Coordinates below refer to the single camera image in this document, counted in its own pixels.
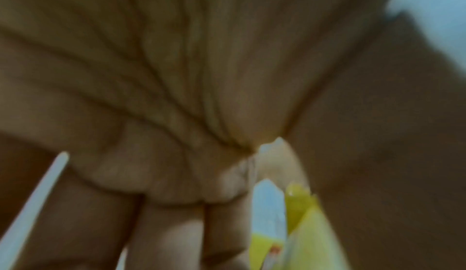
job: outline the light blue object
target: light blue object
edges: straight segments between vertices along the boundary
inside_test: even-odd
[[[283,192],[268,179],[254,187],[252,194],[252,232],[286,240],[286,215]]]

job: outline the yellow object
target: yellow object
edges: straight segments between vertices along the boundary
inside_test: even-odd
[[[273,266],[264,270],[350,270],[318,199],[303,187],[292,185],[286,189],[285,205],[288,240]],[[261,268],[274,243],[263,236],[252,237],[252,270]]]

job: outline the finger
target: finger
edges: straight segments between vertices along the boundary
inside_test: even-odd
[[[205,209],[203,263],[207,268],[235,265],[247,251],[251,234],[251,199],[248,193],[225,204],[212,204]]]
[[[53,158],[50,152],[0,133],[0,236],[15,219]]]
[[[146,203],[128,245],[126,270],[184,270],[200,265],[203,206]]]
[[[138,196],[102,190],[67,169],[53,188],[16,269],[114,269]]]

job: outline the skin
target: skin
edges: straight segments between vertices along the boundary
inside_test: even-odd
[[[246,268],[278,136],[355,269],[464,268],[465,83],[385,3],[0,0],[0,230],[71,156],[16,269]]]

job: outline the hand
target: hand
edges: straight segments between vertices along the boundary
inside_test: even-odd
[[[379,23],[351,1],[0,0],[4,141],[71,155],[17,267],[242,265],[250,156]]]

